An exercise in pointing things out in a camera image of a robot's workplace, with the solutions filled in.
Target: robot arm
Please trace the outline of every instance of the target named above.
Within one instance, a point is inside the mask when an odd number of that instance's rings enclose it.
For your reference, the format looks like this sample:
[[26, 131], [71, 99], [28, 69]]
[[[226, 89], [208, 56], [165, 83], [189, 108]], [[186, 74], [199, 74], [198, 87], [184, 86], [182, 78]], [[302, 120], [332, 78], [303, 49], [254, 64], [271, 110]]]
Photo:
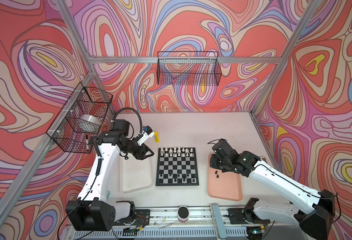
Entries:
[[215, 154], [210, 166], [222, 172], [234, 172], [257, 180], [292, 204], [270, 204], [259, 199], [250, 199], [245, 208], [249, 216], [277, 220], [299, 226], [309, 236], [326, 240], [335, 215], [335, 195], [327, 190], [318, 192], [269, 166], [258, 156], [248, 151], [238, 154], [225, 139], [212, 147]]
[[115, 120], [110, 131], [102, 132], [94, 140], [96, 158], [89, 177], [78, 194], [76, 201], [69, 201], [65, 211], [77, 231], [109, 231], [115, 221], [135, 217], [133, 202], [117, 202], [113, 206], [106, 203], [109, 193], [106, 184], [114, 162], [120, 152], [131, 153], [136, 159], [144, 160], [153, 156], [154, 152], [144, 144], [144, 141], [154, 136], [149, 126], [132, 140], [127, 139], [129, 122]]

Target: wire basket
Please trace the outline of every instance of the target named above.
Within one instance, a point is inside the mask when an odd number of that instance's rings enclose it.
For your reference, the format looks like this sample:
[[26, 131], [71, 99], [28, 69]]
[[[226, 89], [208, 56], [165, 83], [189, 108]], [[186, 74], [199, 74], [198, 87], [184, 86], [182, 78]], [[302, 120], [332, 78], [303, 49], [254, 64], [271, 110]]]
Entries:
[[90, 139], [98, 135], [112, 98], [112, 94], [102, 89], [83, 86], [63, 121], [53, 133], [47, 134], [64, 152], [90, 153], [93, 146]]
[[159, 51], [157, 84], [218, 86], [218, 55], [217, 51]]

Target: pink tray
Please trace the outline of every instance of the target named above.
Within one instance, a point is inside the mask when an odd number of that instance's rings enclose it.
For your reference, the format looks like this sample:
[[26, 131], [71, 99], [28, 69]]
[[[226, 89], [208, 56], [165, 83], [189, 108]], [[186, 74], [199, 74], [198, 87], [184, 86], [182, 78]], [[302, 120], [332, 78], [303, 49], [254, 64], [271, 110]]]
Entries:
[[241, 175], [234, 172], [222, 173], [221, 170], [208, 169], [208, 195], [215, 198], [240, 201], [243, 199]]

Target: checkered pattern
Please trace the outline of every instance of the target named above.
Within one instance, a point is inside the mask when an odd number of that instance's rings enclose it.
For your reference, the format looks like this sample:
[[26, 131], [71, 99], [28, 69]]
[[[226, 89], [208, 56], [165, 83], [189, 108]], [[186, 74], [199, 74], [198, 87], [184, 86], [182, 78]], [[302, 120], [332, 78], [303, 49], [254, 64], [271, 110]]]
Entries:
[[159, 149], [156, 186], [198, 185], [199, 179], [194, 148], [193, 152], [193, 157], [161, 157]]

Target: swirl pattern backdrop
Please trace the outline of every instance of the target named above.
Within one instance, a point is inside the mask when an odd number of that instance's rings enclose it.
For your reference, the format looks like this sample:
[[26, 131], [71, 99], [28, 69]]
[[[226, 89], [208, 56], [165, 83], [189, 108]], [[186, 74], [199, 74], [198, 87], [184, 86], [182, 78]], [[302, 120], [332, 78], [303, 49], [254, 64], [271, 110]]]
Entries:
[[352, 1], [321, 4], [256, 116], [280, 171], [339, 193], [329, 239], [351, 240]]
[[[0, 199], [86, 74], [53, 0], [0, 0]], [[54, 145], [2, 226], [0, 239], [52, 236], [93, 158]]]
[[[305, 0], [94, 0], [70, 8], [93, 56], [157, 56], [217, 50], [280, 56]], [[156, 64], [97, 64], [113, 107], [140, 111], [249, 111], [273, 65], [222, 64], [219, 87], [158, 86]]]

